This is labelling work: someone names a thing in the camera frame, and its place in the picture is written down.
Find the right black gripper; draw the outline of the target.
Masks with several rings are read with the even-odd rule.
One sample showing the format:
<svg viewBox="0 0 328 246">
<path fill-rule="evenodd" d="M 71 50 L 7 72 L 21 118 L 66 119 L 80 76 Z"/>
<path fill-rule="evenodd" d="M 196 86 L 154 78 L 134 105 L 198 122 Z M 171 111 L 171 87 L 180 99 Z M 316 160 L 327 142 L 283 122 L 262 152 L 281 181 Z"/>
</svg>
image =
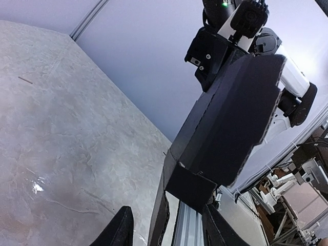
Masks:
<svg viewBox="0 0 328 246">
<path fill-rule="evenodd" d="M 240 47 L 212 30 L 202 27 L 193 39 L 184 60 L 197 67 L 195 77 L 202 91 L 207 92 L 225 63 L 231 57 L 241 56 L 243 50 Z"/>
</svg>

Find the right vertical aluminium post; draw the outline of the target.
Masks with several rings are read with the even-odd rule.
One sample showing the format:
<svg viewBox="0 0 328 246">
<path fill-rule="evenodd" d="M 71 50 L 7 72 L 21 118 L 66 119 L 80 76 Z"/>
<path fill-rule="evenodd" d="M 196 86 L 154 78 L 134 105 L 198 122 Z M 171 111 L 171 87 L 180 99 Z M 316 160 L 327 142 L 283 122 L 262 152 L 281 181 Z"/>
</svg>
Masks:
<svg viewBox="0 0 328 246">
<path fill-rule="evenodd" d="M 79 22 L 79 24 L 71 32 L 70 37 L 74 42 L 81 37 L 87 27 L 92 23 L 92 21 L 97 17 L 100 11 L 106 6 L 109 0 L 99 0 L 96 5 L 86 14 L 85 17 Z"/>
</svg>

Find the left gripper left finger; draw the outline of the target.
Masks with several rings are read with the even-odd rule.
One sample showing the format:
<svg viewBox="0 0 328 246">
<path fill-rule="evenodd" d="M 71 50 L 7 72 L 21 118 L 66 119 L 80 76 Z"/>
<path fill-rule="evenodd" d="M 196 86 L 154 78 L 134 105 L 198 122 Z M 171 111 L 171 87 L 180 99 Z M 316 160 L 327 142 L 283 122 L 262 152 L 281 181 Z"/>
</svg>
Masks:
<svg viewBox="0 0 328 246">
<path fill-rule="evenodd" d="M 129 206 L 122 206 L 90 246 L 133 245 L 134 217 Z"/>
</svg>

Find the front aluminium frame rail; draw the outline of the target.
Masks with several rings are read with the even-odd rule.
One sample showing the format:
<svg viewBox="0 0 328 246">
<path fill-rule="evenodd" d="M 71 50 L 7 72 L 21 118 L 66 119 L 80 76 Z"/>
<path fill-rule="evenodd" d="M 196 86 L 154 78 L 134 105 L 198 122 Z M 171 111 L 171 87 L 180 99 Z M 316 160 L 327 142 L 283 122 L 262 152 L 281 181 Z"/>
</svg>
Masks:
<svg viewBox="0 0 328 246">
<path fill-rule="evenodd" d="M 204 246 L 202 215 L 181 201 L 171 245 Z"/>
</svg>

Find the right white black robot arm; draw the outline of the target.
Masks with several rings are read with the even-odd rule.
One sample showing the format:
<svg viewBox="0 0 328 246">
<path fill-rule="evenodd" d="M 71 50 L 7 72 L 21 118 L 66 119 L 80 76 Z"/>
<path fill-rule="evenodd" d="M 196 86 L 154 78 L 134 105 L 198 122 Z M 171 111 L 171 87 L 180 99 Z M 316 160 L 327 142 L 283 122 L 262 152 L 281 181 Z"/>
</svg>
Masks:
<svg viewBox="0 0 328 246">
<path fill-rule="evenodd" d="M 240 31 L 215 32 L 206 25 L 199 29 L 187 54 L 186 62 L 197 67 L 195 77 L 203 92 L 207 92 L 216 75 L 233 54 L 253 56 L 279 54 L 286 58 L 280 82 L 284 89 L 278 104 L 290 126 L 299 126 L 307 118 L 317 94 L 317 87 L 309 82 L 285 51 L 281 39 L 270 28 L 261 28 L 252 38 Z"/>
</svg>

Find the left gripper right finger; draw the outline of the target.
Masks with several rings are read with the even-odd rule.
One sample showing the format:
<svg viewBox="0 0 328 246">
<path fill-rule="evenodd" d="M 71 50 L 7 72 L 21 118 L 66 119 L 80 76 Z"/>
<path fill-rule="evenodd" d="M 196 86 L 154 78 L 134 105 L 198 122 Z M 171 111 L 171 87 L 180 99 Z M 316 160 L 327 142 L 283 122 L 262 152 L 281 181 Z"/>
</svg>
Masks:
<svg viewBox="0 0 328 246">
<path fill-rule="evenodd" d="M 250 246 L 233 230 L 212 204 L 203 207 L 202 228 L 204 245 Z"/>
</svg>

